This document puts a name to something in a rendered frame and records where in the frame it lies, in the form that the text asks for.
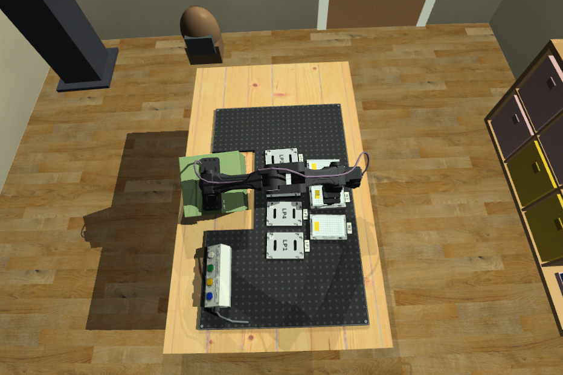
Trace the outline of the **white operator button panel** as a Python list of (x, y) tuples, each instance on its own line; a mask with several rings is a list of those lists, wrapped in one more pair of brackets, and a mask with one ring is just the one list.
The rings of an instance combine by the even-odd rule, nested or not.
[(221, 316), (220, 307), (224, 306), (231, 307), (231, 247), (219, 244), (207, 247), (205, 307), (214, 307), (214, 312), (229, 322), (249, 322)]

